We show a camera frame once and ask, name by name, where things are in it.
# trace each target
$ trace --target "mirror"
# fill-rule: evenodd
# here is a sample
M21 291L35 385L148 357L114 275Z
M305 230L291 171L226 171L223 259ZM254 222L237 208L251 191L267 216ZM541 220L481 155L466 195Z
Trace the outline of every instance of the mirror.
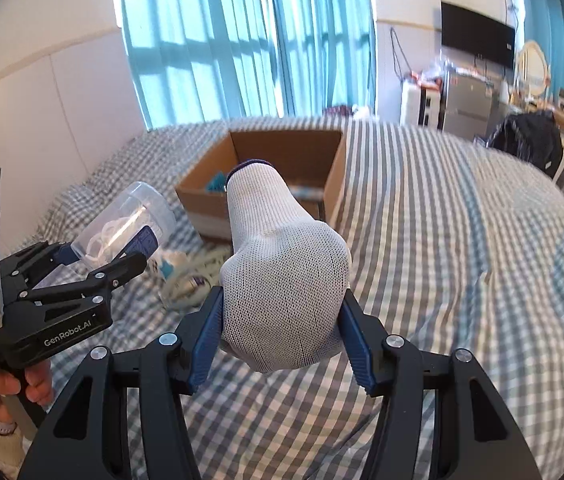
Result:
M542 97L551 85L551 69L537 41L527 41L518 53L516 78L532 97Z

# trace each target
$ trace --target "gray checkered bedsheet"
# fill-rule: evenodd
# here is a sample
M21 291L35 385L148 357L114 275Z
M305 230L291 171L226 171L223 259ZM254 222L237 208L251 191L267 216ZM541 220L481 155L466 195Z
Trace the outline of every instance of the gray checkered bedsheet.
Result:
M564 471L564 197L508 155L418 129L338 118L257 119L144 134L82 186L59 196L36 237L71 240L128 184L172 205L168 247L201 251L174 185L229 128L333 127L348 136L337 230L353 257L351 288L388 332L420 349L471 349L506 400L546 480ZM83 276L75 264L62 281ZM114 325L52 360L56 388L95 345L126 351L173 330L158 284L143 274L113 298ZM301 370L259 374L219 351L209 380L183 398L203 478L357 478L379 401L344 354ZM432 396L425 398L416 478L428 470ZM136 391L129 393L132 468L146 478Z

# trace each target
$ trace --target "blue gripper pad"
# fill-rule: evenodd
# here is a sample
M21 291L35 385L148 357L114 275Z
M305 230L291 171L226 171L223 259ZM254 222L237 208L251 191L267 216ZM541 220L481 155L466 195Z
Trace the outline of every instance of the blue gripper pad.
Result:
M59 246L54 255L54 259L60 265L69 266L77 262L79 260L79 256L75 253L75 251L73 251L70 243L66 243Z
M213 358L220 343L223 327L224 292L222 287L214 286L204 304L196 314L202 318L203 325L199 336L191 349L191 372L188 386L196 391L203 384L211 370Z
M347 349L348 361L353 368L355 380L368 394L375 388L377 381L373 374L371 349L364 339L364 334L358 323L359 315L364 316L364 313L353 293L348 289L337 316L337 325L339 334L344 341L344 347Z
M395 369L384 355L382 344L388 334L382 322L365 314L351 290L347 289L337 316L337 326L357 384L369 396L384 395Z

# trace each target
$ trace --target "clothing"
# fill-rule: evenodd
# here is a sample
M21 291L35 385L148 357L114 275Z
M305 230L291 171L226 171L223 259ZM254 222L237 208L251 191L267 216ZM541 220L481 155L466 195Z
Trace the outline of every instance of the clothing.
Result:
M563 154L553 113L545 111L507 116L486 145L530 162L550 178L555 176Z
M0 470L9 479L15 480L24 461L24 438L19 428L12 434L0 434Z

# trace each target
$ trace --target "television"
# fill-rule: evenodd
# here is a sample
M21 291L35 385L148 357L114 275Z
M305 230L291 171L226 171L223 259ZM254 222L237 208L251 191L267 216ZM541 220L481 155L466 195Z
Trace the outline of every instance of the television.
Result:
M513 69L516 30L488 16L442 2L442 45Z

